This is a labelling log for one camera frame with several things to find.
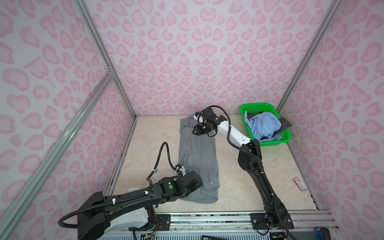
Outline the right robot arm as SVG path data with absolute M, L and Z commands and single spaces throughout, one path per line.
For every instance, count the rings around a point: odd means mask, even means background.
M 293 220 L 285 205 L 279 199 L 264 171 L 259 141 L 246 137 L 235 127 L 227 112 L 220 106 L 209 106 L 194 114 L 197 125 L 193 134 L 209 135 L 211 132 L 226 136 L 228 143 L 239 150 L 239 166 L 253 180 L 262 198 L 266 215 L 262 222 L 268 230 L 283 229 L 288 233 L 294 229 Z

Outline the grey long sleeve shirt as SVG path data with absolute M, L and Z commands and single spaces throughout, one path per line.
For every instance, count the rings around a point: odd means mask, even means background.
M 188 116 L 180 120 L 179 164 L 187 173 L 195 171 L 202 179 L 202 187 L 191 193 L 184 201 L 212 204 L 218 198 L 219 168 L 215 138 L 193 134 L 197 120 Z

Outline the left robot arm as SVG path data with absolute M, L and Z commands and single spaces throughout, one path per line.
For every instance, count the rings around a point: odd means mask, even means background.
M 194 171 L 181 178 L 163 178 L 152 185 L 150 190 L 103 196 L 103 192 L 92 194 L 78 214 L 78 239 L 96 240 L 111 226 L 111 221 L 135 210 L 174 202 L 199 189 L 203 185 L 201 177 Z

